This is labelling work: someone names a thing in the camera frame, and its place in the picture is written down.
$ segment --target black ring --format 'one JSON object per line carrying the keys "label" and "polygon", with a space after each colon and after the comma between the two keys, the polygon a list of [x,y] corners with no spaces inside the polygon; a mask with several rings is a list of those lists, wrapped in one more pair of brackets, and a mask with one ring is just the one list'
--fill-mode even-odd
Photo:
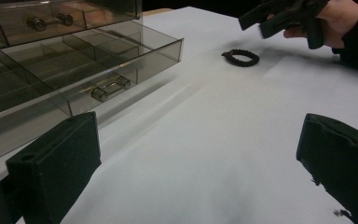
{"label": "black ring", "polygon": [[[249,62],[244,62],[236,59],[233,55],[246,56],[252,60]],[[253,54],[251,51],[244,50],[244,49],[232,49],[229,52],[222,53],[222,56],[224,56],[229,63],[232,63],[239,67],[250,67],[257,64],[260,61],[260,58],[257,55]]]}

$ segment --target plastic drawer organizer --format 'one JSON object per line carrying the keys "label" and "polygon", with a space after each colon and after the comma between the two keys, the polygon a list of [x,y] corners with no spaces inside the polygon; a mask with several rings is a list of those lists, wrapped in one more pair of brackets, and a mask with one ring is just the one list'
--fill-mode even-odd
{"label": "plastic drawer organizer", "polygon": [[0,4],[0,156],[180,62],[141,0],[104,1]]}

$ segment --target open drawer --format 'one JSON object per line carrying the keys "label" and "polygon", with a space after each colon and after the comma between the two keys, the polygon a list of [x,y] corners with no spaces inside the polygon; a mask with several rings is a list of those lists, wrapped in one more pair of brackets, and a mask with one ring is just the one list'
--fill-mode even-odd
{"label": "open drawer", "polygon": [[182,45],[123,21],[0,49],[0,156],[179,63]]}

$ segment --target hand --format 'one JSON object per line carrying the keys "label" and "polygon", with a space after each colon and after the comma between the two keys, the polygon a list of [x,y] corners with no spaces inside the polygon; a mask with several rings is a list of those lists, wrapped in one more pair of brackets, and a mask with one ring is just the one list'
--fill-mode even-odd
{"label": "hand", "polygon": [[[358,22],[358,4],[352,0],[330,0],[317,18],[323,20],[324,44],[331,48],[344,49],[341,38]],[[307,37],[307,34],[301,27],[294,27],[285,30],[283,36]]]}

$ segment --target drawer handle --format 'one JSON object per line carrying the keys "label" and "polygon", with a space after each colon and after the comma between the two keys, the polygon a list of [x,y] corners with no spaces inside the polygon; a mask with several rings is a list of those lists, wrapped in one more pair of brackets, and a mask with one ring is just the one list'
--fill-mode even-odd
{"label": "drawer handle", "polygon": [[91,97],[100,102],[105,102],[110,95],[127,90],[131,86],[131,82],[126,77],[118,77],[115,82],[107,84],[102,87],[96,87],[91,91]]}

